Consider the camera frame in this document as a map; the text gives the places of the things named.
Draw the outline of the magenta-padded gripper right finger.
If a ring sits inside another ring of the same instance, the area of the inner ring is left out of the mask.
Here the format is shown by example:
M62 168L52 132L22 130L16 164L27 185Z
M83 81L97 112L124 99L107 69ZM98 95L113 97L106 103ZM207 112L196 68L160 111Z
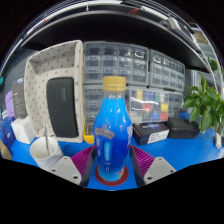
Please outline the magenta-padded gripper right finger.
M129 155L138 187L151 184L175 172L163 157L153 157L136 146L130 146Z

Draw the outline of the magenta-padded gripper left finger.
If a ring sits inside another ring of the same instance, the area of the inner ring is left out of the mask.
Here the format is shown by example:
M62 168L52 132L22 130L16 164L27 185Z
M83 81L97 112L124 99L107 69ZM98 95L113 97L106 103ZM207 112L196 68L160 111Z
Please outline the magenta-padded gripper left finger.
M95 157L95 146L92 145L72 157L62 157L50 172L76 185L87 187Z

